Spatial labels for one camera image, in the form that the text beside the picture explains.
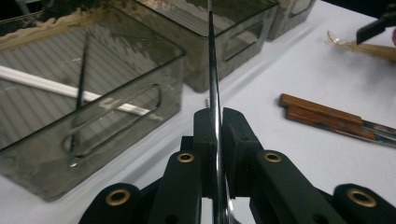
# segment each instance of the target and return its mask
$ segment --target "clear plastic container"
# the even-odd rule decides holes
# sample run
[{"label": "clear plastic container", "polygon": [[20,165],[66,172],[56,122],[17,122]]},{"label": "clear plastic container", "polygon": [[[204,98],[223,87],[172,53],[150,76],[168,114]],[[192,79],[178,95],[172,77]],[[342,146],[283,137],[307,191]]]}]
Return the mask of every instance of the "clear plastic container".
[{"label": "clear plastic container", "polygon": [[179,111],[184,51],[109,5],[45,13],[0,21],[31,21],[0,37],[0,172],[53,201]]},{"label": "clear plastic container", "polygon": [[274,40],[304,22],[316,0],[277,0],[279,8],[268,34]]},{"label": "clear plastic container", "polygon": [[[116,6],[186,50],[185,82],[209,88],[206,0],[118,0]],[[271,0],[213,1],[219,79],[262,49],[275,16]]]}]

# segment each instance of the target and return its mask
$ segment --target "white surface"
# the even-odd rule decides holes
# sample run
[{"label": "white surface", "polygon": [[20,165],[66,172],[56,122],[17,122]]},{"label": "white surface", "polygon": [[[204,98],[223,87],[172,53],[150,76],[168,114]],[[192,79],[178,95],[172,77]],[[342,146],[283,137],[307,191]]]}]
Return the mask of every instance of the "white surface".
[{"label": "white surface", "polygon": [[[396,63],[327,44],[326,32],[354,39],[369,17],[317,1],[308,20],[277,40],[220,82],[222,106],[241,111],[266,149],[286,154],[319,189],[340,184],[372,189],[396,205],[396,149],[370,144],[284,119],[277,105],[282,92],[396,127]],[[367,43],[391,46],[390,30]],[[125,151],[105,168],[54,203],[0,178],[2,223],[78,223],[103,188],[117,182],[139,188],[159,178],[182,135],[192,135],[193,113],[208,93],[185,87],[179,114]],[[254,223],[248,200],[234,203],[242,223]],[[204,201],[203,223],[210,223]]]}]

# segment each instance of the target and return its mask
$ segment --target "metal rivet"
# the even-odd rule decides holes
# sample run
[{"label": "metal rivet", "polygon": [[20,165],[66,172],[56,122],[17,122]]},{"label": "metal rivet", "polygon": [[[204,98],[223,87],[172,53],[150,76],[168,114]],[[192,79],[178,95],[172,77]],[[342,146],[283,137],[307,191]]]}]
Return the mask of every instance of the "metal rivet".
[{"label": "metal rivet", "polygon": [[182,153],[177,156],[177,160],[181,162],[190,162],[194,160],[194,156],[190,153]]},{"label": "metal rivet", "polygon": [[118,206],[126,203],[131,197],[131,193],[126,189],[115,189],[106,197],[106,203],[111,206]]},{"label": "metal rivet", "polygon": [[280,156],[272,152],[265,153],[264,158],[270,162],[280,162],[282,160]]},{"label": "metal rivet", "polygon": [[366,192],[360,189],[349,189],[346,192],[347,197],[352,200],[354,203],[357,203],[364,207],[375,207],[376,201],[375,198],[367,194]]}]

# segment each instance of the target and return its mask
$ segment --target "wooden-handled knife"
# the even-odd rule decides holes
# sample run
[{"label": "wooden-handled knife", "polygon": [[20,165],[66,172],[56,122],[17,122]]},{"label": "wooden-handled knife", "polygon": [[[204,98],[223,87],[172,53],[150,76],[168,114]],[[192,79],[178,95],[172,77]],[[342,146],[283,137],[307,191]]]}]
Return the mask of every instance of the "wooden-handled knife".
[{"label": "wooden-handled knife", "polygon": [[287,109],[286,119],[301,122],[334,133],[396,147],[396,130],[364,120],[347,112],[309,102],[285,93],[279,105]]}]

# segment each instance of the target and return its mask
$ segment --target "knife handle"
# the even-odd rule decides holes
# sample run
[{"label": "knife handle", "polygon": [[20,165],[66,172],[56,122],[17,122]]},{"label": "knife handle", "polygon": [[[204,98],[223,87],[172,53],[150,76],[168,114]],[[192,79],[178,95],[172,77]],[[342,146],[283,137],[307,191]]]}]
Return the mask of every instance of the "knife handle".
[{"label": "knife handle", "polygon": [[341,119],[347,122],[363,125],[363,120],[359,116],[349,114],[341,110],[333,109],[325,105],[319,105],[313,102],[309,102],[294,96],[287,95],[285,93],[282,93],[280,95],[279,105],[283,107],[297,106],[303,108],[304,110],[309,110],[331,118]]},{"label": "knife handle", "polygon": [[330,132],[350,135],[366,141],[375,141],[374,132],[364,129],[363,126],[359,124],[317,114],[296,106],[288,107],[286,119],[294,120]]}]

